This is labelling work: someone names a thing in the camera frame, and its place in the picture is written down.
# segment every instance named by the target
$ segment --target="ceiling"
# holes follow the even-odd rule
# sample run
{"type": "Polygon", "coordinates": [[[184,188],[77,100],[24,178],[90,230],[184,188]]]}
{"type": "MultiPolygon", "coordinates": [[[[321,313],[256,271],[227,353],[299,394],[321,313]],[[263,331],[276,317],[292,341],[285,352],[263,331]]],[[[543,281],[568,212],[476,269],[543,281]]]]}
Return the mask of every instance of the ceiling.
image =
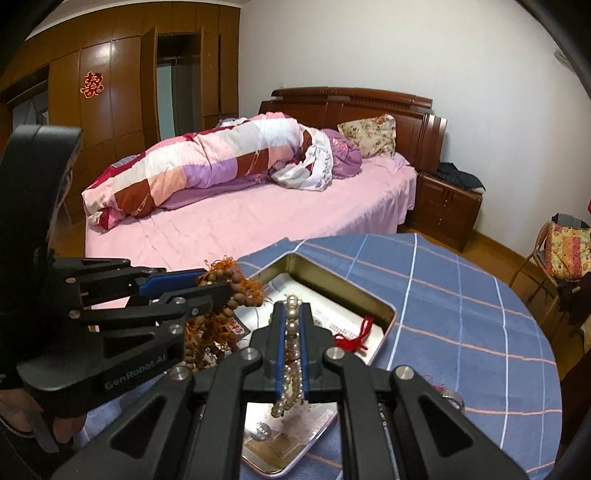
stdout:
{"type": "MultiPolygon", "coordinates": [[[[143,2],[151,2],[154,0],[63,0],[61,5],[57,7],[39,26],[33,30],[30,37],[46,30],[58,23],[64,22],[79,15],[101,10],[103,8],[116,7],[118,5],[138,4],[143,2]]],[[[200,0],[207,4],[221,4],[230,5],[232,7],[241,7],[252,0],[200,0]]]]}

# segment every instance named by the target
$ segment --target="nightstand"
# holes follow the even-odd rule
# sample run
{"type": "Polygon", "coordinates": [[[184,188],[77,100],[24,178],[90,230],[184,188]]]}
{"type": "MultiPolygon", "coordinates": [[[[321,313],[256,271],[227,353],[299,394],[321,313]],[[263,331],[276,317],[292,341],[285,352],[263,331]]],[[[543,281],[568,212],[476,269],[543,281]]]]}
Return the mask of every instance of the nightstand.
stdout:
{"type": "Polygon", "coordinates": [[[408,212],[405,224],[462,252],[481,203],[479,193],[420,173],[414,210],[408,212]]]}

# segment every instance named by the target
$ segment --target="round table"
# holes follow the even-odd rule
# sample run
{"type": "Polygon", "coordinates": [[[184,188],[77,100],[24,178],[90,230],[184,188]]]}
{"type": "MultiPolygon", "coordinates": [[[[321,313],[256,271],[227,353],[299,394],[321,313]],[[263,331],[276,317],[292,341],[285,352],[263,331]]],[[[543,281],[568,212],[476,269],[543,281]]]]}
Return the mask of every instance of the round table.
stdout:
{"type": "MultiPolygon", "coordinates": [[[[396,308],[374,365],[413,366],[461,393],[465,415],[532,480],[552,469],[560,441],[560,381],[550,344],[503,282],[416,233],[287,239],[239,260],[252,275],[298,254],[396,308]]],[[[342,478],[336,422],[285,479],[342,478]]],[[[242,465],[240,478],[262,478],[242,465]]]]}

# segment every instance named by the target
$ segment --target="patchwork comforter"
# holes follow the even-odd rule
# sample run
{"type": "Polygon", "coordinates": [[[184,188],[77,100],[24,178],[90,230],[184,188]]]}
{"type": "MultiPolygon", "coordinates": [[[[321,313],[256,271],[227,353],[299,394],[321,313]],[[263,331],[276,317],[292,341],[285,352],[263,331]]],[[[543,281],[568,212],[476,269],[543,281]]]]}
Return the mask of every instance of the patchwork comforter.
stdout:
{"type": "Polygon", "coordinates": [[[333,156],[326,134],[269,112],[239,125],[164,140],[108,167],[83,193],[89,222],[113,228],[141,218],[183,189],[267,174],[287,188],[324,190],[333,156]]]}

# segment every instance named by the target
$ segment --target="chinese character decoration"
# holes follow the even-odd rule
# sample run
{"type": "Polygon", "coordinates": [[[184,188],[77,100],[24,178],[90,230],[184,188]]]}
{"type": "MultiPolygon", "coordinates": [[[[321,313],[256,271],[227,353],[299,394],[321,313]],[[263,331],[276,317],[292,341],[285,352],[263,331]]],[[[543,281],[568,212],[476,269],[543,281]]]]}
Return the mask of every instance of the chinese character decoration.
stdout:
{"type": "Polygon", "coordinates": [[[84,77],[84,88],[80,89],[80,93],[83,93],[86,98],[90,98],[103,90],[105,90],[103,74],[88,72],[84,77]]]}

